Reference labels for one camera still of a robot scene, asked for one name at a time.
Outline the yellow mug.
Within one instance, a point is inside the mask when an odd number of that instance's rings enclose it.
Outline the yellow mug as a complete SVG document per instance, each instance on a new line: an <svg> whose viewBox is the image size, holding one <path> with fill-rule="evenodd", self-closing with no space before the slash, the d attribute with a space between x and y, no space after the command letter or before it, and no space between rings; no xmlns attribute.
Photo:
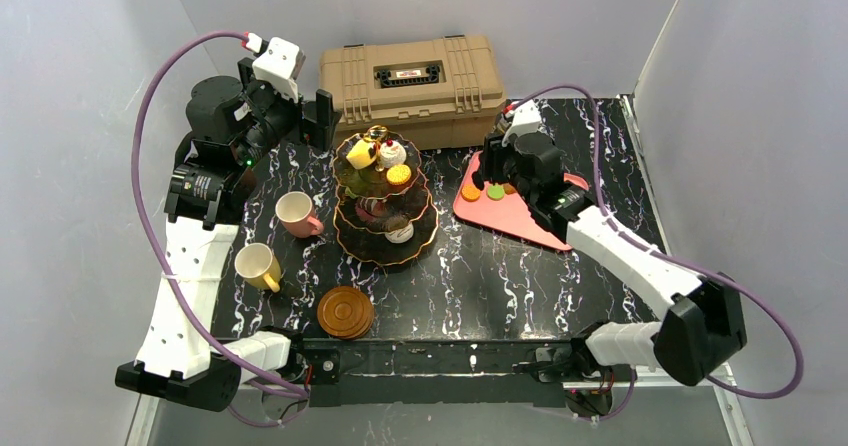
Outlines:
<svg viewBox="0 0 848 446"><path fill-rule="evenodd" d="M272 249L261 243L251 243L240 249L234 260L236 273L249 285L274 293L281 291L281 266Z"/></svg>

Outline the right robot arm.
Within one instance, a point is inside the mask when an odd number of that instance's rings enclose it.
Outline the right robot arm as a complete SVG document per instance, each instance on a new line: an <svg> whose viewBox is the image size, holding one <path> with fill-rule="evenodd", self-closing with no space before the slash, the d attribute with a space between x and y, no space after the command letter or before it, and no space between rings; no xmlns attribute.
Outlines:
<svg viewBox="0 0 848 446"><path fill-rule="evenodd" d="M661 368L695 386L746 346L741 298L726 279L663 260L643 240L628 241L614 217L566 181L561 152L547 135L488 134L472 178L477 186L514 187L539 227L612 273L656 316L654 322L607 322L581 333L572 341L581 364Z"/></svg>

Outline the green macaron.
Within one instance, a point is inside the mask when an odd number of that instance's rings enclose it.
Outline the green macaron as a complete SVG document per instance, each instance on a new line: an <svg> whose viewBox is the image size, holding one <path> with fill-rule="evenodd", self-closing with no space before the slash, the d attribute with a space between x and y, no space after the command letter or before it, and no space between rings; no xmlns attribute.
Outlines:
<svg viewBox="0 0 848 446"><path fill-rule="evenodd" d="M506 195L505 189L500 184L490 184L486 188L486 195L492 201L500 201Z"/></svg>

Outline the white chocolate drizzled donut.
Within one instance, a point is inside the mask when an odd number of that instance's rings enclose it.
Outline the white chocolate drizzled donut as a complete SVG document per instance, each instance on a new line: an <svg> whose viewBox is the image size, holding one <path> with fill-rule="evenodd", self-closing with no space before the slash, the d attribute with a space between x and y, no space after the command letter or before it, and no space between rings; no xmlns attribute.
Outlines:
<svg viewBox="0 0 848 446"><path fill-rule="evenodd" d="M415 233L415 228L412 223L408 223L402 228L384 234L385 238L392 244L403 244L409 241Z"/></svg>

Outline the chocolate layered cake slice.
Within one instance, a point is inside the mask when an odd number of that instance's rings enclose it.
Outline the chocolate layered cake slice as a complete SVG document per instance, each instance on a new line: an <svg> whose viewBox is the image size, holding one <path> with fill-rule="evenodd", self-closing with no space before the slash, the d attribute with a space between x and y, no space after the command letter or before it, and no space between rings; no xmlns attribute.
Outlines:
<svg viewBox="0 0 848 446"><path fill-rule="evenodd" d="M360 198L356 202L356 213L366 223L372 223L386 215L385 201L375 198Z"/></svg>

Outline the grey powdered cake ball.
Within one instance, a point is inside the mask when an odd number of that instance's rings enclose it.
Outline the grey powdered cake ball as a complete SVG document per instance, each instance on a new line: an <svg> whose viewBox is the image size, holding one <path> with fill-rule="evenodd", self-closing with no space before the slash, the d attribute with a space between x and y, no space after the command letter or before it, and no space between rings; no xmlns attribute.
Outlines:
<svg viewBox="0 0 848 446"><path fill-rule="evenodd" d="M384 169L404 164L407 159L407 151L404 145L393 139L386 139L378 147L378 165Z"/></svg>

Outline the yellow roll cake with cherry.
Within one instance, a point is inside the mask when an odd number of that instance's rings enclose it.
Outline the yellow roll cake with cherry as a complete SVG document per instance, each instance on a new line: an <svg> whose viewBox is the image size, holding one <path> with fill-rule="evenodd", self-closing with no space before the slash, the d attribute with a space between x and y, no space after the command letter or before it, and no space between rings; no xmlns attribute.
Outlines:
<svg viewBox="0 0 848 446"><path fill-rule="evenodd" d="M352 146L345 158L354 169L362 170L375 163L378 150L378 142L360 139Z"/></svg>

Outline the pink mug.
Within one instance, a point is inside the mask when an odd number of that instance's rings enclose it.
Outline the pink mug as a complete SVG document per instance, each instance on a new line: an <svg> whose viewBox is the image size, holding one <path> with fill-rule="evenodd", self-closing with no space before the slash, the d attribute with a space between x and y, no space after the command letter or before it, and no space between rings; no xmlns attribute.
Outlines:
<svg viewBox="0 0 848 446"><path fill-rule="evenodd" d="M324 224L315 215L312 197L302 191L291 191L280 197L275 214L283 227L297 238L317 236L324 232Z"/></svg>

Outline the yellow dotted biscuit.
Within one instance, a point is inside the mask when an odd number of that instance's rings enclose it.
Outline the yellow dotted biscuit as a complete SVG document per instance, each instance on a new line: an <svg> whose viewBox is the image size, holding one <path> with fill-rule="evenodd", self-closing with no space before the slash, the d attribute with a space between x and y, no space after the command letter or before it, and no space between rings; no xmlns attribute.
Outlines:
<svg viewBox="0 0 848 446"><path fill-rule="evenodd" d="M467 202L474 202L480 199L481 191L474 184L464 184L460 189L460 196Z"/></svg>
<svg viewBox="0 0 848 446"><path fill-rule="evenodd" d="M386 171L386 180L390 185L401 186L408 183L412 178L412 170L406 164L391 166Z"/></svg>

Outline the black three tier cake stand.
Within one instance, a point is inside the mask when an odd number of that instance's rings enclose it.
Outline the black three tier cake stand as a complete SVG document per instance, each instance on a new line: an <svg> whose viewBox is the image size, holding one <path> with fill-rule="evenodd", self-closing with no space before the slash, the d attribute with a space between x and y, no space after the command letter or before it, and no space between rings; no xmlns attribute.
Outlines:
<svg viewBox="0 0 848 446"><path fill-rule="evenodd" d="M386 139L401 142L407 151L404 164L412 170L411 180L401 186L390 185L386 180L388 169L380 167L377 160L362 170L354 169L345 156L360 139L376 141L379 146ZM332 168L337 197L333 226L337 242L346 254L361 262L396 266L421 256L434 241L439 212L422 170L421 153L411 141L382 125L372 126L341 142L336 149ZM355 209L360 198L384 200L386 215L372 223L363 222ZM385 238L385 233L408 223L412 223L415 228L409 241L392 244Z"/></svg>

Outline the pink serving tray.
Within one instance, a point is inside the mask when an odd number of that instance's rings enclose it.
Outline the pink serving tray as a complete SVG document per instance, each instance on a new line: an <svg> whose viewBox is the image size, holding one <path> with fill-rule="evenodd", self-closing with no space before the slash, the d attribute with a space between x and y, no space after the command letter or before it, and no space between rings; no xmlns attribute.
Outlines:
<svg viewBox="0 0 848 446"><path fill-rule="evenodd" d="M467 186L474 186L472 173L478 169L480 152L470 159L460 184L460 191L453 202L453 213L467 223L485 227L499 233L522 239L538 246L557 251L570 251L572 247L558 240L552 233L543 230L532 219L530 212L517 193L505 194L501 199L492 199L488 195L489 183L478 198L466 200L462 194Z"/></svg>

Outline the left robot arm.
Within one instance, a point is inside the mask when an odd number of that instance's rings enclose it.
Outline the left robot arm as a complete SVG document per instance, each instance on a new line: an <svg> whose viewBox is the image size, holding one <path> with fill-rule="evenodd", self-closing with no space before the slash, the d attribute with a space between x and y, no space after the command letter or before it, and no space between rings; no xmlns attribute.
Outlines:
<svg viewBox="0 0 848 446"><path fill-rule="evenodd" d="M219 286L245 207L257 186L255 166L282 141L327 150L340 116L331 93L287 97L271 82L215 76L191 90L190 126L179 144L158 239L146 212L145 234L162 273L154 313L136 357L115 384L173 403L221 411L254 379L275 394L304 401L308 391L283 378L295 364L288 333L263 330L224 343L210 331Z"/></svg>

